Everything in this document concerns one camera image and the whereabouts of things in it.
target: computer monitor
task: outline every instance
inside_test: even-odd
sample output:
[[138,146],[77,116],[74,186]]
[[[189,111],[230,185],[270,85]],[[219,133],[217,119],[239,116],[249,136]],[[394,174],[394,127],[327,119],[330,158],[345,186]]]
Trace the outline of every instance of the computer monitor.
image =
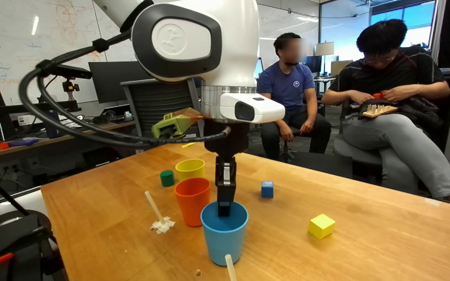
[[99,104],[127,102],[120,83],[153,79],[138,62],[89,63]]
[[263,60],[258,58],[258,60],[256,60],[255,71],[253,71],[253,77],[255,77],[255,80],[259,79],[259,76],[261,76],[263,71],[264,71],[264,68],[263,68]]
[[306,57],[305,66],[308,66],[313,74],[319,74],[322,66],[322,57]]

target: man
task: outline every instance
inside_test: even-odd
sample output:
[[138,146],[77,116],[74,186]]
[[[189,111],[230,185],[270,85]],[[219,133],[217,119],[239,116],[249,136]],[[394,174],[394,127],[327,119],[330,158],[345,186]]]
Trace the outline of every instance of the man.
[[280,62],[266,69],[256,85],[258,94],[286,108],[283,121],[261,127],[264,154],[270,160],[278,160],[280,138],[291,143],[295,133],[309,136],[309,152],[325,154],[331,136],[331,126],[317,115],[317,96],[311,71],[297,62],[283,58],[283,55],[289,57],[289,51],[283,52],[283,41],[286,40],[300,40],[300,37],[284,33],[275,40],[274,49]]
[[[377,119],[349,118],[341,138],[359,151],[378,152],[384,171],[403,163],[425,183],[434,199],[450,202],[450,165],[427,136],[436,130],[436,113],[431,111],[428,121],[419,119],[425,111],[416,118],[408,118],[403,111],[416,105],[427,105],[425,101],[447,97],[450,88],[428,55],[406,55],[400,51],[406,32],[402,21],[384,21],[367,27],[356,41],[364,60],[352,63],[339,74],[324,94],[322,104],[363,105],[374,101],[372,94],[380,93],[380,99],[386,104],[397,105],[400,113]],[[392,183],[403,180],[403,175],[388,177]]]

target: red cup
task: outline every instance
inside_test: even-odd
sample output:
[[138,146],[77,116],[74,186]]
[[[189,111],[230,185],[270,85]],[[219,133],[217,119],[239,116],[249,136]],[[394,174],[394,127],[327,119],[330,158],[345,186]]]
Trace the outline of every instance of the red cup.
[[175,197],[188,227],[200,227],[200,211],[209,204],[209,182],[188,179],[175,186]]

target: wooden table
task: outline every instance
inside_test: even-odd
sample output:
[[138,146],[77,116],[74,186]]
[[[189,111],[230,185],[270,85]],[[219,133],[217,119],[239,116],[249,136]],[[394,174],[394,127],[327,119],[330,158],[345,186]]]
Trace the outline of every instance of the wooden table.
[[[186,158],[205,160],[213,180],[214,155],[194,144],[42,188],[72,281],[228,280],[208,260],[203,230],[183,224],[174,190],[159,185],[158,174]],[[236,160],[236,200],[250,213],[239,280],[450,280],[450,205],[245,154]],[[259,197],[263,180],[274,180],[274,200]],[[174,233],[150,232],[156,216],[144,191],[177,222]],[[322,213],[336,230],[317,241],[308,222]]]

